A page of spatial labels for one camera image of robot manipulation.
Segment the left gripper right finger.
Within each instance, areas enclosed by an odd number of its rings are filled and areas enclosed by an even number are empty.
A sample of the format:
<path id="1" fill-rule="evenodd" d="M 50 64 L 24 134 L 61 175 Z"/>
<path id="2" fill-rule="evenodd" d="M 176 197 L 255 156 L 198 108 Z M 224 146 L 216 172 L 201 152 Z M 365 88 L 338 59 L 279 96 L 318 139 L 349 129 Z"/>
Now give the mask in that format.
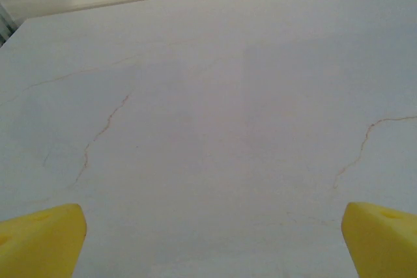
<path id="1" fill-rule="evenodd" d="M 359 278 L 417 278 L 417 215 L 350 202 L 341 231 Z"/>

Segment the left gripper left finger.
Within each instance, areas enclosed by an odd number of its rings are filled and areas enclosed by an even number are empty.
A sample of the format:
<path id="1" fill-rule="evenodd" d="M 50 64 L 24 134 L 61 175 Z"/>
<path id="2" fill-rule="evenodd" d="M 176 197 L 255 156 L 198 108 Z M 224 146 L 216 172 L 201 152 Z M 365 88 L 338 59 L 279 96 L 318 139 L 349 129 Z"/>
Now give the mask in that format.
<path id="1" fill-rule="evenodd" d="M 72 278 L 86 234 L 78 204 L 0 221 L 0 278 Z"/>

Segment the aluminium side rail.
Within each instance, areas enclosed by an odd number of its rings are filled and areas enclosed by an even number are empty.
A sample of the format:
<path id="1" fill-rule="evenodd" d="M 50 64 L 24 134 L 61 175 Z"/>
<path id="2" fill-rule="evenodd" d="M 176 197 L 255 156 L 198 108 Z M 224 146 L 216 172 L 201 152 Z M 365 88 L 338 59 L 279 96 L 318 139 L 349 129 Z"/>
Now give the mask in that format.
<path id="1" fill-rule="evenodd" d="M 0 3 L 0 47 L 16 32 L 18 26 Z"/>

